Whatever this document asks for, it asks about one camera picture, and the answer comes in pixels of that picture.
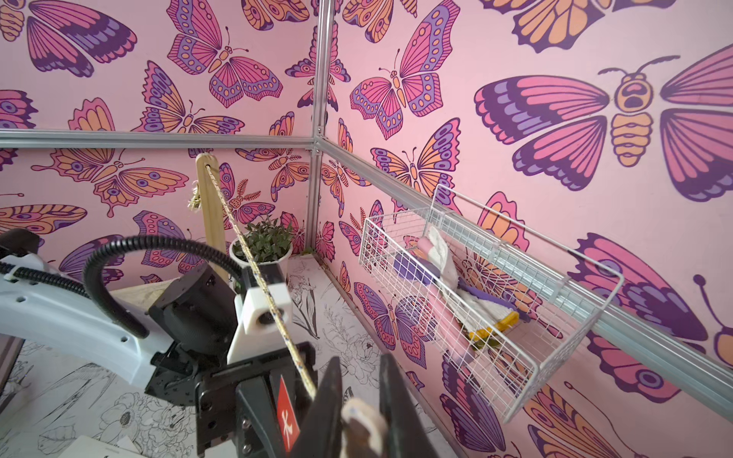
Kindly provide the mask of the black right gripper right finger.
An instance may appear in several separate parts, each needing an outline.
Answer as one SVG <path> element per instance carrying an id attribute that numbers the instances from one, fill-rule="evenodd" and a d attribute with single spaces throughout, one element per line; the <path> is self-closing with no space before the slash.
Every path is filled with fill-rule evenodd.
<path id="1" fill-rule="evenodd" d="M 437 458 L 391 353 L 381 355 L 379 383 L 380 413 L 387 421 L 387 457 Z"/>

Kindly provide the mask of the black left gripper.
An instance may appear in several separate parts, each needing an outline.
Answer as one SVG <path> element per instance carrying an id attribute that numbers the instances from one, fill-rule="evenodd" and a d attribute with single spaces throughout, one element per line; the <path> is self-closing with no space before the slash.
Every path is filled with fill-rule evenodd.
<path id="1" fill-rule="evenodd" d="M 230 442 L 237 457 L 286 456 L 276 419 L 280 376 L 284 376 L 297 420 L 311 405 L 305 383 L 287 349 L 225 366 L 221 357 L 171 345 L 157 353 L 145 393 L 174 406 L 193 408 L 197 457 Z"/>

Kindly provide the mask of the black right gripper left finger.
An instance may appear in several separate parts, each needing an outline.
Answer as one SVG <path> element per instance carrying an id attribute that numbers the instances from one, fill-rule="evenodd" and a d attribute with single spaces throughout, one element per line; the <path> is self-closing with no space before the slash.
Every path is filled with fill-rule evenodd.
<path id="1" fill-rule="evenodd" d="M 343 384 L 339 357 L 332 357 L 300 429 L 290 458 L 338 458 L 342 448 Z"/>

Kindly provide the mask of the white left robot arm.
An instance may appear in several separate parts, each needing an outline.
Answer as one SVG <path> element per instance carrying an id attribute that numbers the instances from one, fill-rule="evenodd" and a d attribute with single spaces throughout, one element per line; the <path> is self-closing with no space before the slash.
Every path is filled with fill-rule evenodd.
<path id="1" fill-rule="evenodd" d="M 92 245 L 79 279 L 51 268 L 28 229 L 1 236 L 1 331 L 68 350 L 195 415 L 198 455 L 230 440 L 242 457 L 284 457 L 286 419 L 310 405 L 309 343 L 286 345 L 292 301 L 274 264 L 243 267 L 201 242 L 114 236 Z M 145 309 L 117 300 L 105 271 L 161 249 L 200 258 Z"/>

